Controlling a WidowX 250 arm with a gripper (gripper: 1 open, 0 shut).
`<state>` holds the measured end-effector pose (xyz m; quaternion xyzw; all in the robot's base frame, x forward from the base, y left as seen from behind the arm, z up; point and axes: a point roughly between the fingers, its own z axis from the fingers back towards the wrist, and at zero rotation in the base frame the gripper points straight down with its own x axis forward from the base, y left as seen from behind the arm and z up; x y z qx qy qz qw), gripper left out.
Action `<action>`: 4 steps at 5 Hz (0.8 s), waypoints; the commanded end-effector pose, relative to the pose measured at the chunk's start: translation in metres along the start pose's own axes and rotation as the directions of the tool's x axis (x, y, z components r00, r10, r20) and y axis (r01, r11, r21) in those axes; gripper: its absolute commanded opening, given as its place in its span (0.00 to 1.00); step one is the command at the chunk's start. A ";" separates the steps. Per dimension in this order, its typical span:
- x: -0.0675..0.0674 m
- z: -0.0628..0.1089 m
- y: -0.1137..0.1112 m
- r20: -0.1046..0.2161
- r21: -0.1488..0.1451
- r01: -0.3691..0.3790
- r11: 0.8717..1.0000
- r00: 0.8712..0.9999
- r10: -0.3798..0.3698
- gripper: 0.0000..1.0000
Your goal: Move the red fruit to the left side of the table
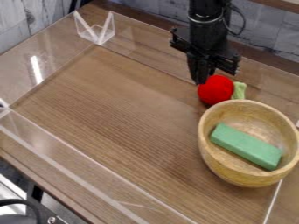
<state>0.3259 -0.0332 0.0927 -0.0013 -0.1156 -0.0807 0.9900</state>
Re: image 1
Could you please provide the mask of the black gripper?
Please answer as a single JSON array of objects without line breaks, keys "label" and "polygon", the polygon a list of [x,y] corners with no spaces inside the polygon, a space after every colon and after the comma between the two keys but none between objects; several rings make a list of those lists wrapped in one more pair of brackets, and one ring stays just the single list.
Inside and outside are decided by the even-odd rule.
[{"label": "black gripper", "polygon": [[231,75],[237,73],[240,54],[225,39],[208,49],[205,45],[192,43],[188,27],[173,27],[171,34],[171,47],[185,53],[191,78],[196,85],[205,83],[216,69]]}]

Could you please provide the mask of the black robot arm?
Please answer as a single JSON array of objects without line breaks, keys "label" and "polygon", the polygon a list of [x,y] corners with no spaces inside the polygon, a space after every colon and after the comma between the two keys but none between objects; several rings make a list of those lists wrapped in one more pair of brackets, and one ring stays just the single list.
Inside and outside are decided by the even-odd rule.
[{"label": "black robot arm", "polygon": [[189,0],[188,27],[171,29],[169,45],[187,55],[191,79],[204,84],[219,69],[235,75],[240,54],[228,42],[231,12],[240,13],[231,0]]}]

